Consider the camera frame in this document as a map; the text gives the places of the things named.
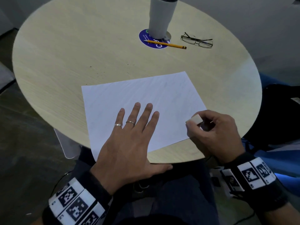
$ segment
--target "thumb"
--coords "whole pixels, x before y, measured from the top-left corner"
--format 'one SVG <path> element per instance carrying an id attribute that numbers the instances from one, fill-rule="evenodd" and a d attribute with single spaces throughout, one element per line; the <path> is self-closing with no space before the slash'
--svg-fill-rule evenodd
<path id="1" fill-rule="evenodd" d="M 149 166 L 149 176 L 158 175 L 165 173 L 167 170 L 172 170 L 172 164 L 150 164 Z"/>
<path id="2" fill-rule="evenodd" d="M 195 122 L 189 120 L 186 122 L 187 127 L 187 135 L 189 138 L 191 137 L 197 137 L 198 139 L 201 139 L 202 137 L 207 136 L 208 132 L 203 131 L 199 126 L 196 125 Z"/>

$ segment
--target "purple coaster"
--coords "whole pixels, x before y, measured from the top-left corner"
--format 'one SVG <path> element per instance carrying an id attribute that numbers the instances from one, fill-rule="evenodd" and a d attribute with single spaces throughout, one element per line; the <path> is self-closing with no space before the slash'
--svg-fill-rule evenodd
<path id="1" fill-rule="evenodd" d="M 170 43 L 170 40 L 165 41 L 164 39 L 153 39 L 149 34 L 148 34 L 148 29 L 144 29 L 140 32 L 139 38 L 142 43 L 144 43 L 146 46 L 154 48 L 154 49 L 163 49 L 166 48 L 167 46 L 165 45 L 160 45 L 160 44 L 154 44 L 154 43 L 148 43 L 145 42 L 144 40 L 152 40 L 152 41 L 157 41 L 157 42 L 162 42 L 162 43 Z"/>

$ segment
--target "person's left hand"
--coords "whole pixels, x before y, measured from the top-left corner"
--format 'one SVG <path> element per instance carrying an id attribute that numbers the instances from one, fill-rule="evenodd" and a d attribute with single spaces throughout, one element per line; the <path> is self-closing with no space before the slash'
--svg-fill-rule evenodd
<path id="1" fill-rule="evenodd" d="M 141 104 L 137 102 L 128 117 L 136 123 Z M 171 170 L 171 164 L 150 164 L 147 159 L 149 141 L 159 118 L 155 111 L 148 122 L 153 105 L 148 103 L 136 125 L 127 122 L 124 128 L 115 126 L 105 142 L 91 173 L 110 195 L 123 185 Z M 115 124 L 122 124 L 125 110 L 121 108 Z"/>

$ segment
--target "white tumbler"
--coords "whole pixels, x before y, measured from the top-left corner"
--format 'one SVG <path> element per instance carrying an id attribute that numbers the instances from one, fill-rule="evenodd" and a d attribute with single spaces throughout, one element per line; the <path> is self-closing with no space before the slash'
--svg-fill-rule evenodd
<path id="1" fill-rule="evenodd" d="M 149 35 L 154 39 L 163 39 L 167 34 L 178 0 L 151 0 Z"/>

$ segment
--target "eraser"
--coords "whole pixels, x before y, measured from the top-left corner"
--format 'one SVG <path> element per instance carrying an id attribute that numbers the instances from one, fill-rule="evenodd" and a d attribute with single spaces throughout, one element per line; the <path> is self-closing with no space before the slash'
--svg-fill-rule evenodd
<path id="1" fill-rule="evenodd" d="M 202 118 L 200 117 L 199 114 L 196 114 L 190 120 L 192 120 L 196 125 L 199 125 L 201 122 L 203 122 L 203 120 L 202 120 Z"/>

